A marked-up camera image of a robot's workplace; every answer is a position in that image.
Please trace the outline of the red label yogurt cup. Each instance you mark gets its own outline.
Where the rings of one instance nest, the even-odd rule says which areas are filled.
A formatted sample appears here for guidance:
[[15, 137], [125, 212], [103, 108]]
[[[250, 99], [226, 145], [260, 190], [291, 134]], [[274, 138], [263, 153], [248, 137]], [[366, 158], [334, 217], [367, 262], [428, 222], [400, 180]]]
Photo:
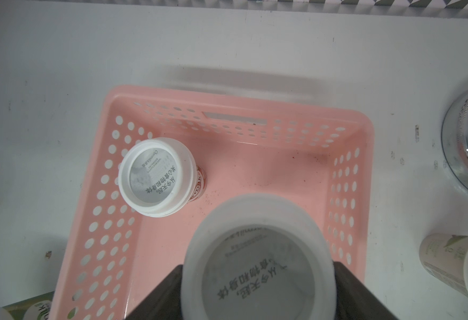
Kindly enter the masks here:
[[119, 189], [136, 212], [167, 217], [205, 192], [207, 176], [191, 151], [176, 139], [148, 139], [131, 148], [119, 168]]

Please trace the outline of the green label yogurt cup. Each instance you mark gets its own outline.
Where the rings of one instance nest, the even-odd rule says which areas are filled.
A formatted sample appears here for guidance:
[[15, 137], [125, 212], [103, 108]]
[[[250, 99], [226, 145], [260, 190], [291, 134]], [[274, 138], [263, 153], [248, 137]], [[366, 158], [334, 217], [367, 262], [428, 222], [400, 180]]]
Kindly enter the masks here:
[[44, 320], [49, 318], [55, 292], [0, 307], [0, 320]]

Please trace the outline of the pink plastic basket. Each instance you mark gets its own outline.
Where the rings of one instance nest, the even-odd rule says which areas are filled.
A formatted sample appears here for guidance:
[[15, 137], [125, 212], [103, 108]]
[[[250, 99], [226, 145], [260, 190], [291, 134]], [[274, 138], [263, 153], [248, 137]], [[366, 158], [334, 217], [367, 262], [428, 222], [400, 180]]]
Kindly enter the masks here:
[[[119, 167], [149, 138], [182, 142], [207, 176], [179, 212], [145, 217], [123, 200]], [[334, 260], [364, 280], [375, 129], [361, 112], [229, 95], [122, 85], [99, 128], [49, 314], [122, 319], [185, 258], [219, 204], [270, 193], [301, 206]]]

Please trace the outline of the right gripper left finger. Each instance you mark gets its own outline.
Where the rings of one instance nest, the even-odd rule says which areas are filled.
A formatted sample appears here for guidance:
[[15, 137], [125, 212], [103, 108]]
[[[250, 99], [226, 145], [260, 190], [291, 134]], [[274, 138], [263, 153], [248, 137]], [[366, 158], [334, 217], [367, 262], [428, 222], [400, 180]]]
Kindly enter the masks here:
[[183, 320], [182, 278], [183, 265], [178, 265], [125, 319]]

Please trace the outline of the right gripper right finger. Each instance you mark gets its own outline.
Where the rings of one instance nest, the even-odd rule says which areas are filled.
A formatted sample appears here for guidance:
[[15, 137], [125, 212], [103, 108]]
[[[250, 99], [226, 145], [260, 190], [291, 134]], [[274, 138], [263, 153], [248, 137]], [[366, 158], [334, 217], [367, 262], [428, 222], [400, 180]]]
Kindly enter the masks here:
[[333, 263], [337, 287], [336, 320], [398, 320], [341, 262]]

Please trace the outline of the beige label yogurt cup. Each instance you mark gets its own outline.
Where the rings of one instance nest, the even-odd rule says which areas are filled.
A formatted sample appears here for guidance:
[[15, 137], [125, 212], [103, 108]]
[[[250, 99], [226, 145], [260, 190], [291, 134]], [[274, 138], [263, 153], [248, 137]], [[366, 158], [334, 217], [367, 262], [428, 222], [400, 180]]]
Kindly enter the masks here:
[[328, 243], [289, 200], [234, 197], [208, 214], [189, 243], [184, 319], [333, 319], [336, 306]]

